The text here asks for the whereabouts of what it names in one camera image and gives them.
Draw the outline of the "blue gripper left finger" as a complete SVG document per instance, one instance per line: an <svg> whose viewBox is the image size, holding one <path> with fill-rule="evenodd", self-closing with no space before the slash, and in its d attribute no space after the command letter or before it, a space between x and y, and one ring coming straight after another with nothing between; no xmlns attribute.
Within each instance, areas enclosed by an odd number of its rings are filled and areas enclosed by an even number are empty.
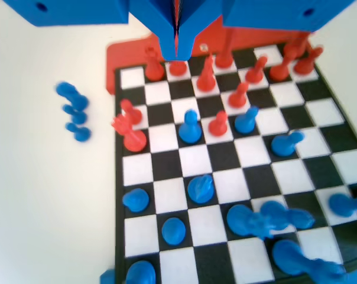
<svg viewBox="0 0 357 284"><path fill-rule="evenodd" d="M163 58L175 60L176 19L173 1L131 0L129 11L159 38Z"/></svg>

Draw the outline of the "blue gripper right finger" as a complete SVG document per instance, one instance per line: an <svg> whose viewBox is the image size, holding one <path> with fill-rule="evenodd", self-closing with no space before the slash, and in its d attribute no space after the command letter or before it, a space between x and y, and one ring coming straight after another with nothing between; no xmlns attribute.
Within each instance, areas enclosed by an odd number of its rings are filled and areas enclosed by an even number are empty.
<svg viewBox="0 0 357 284"><path fill-rule="evenodd" d="M222 1L182 0L178 14L177 58L189 59L196 36L222 14Z"/></svg>

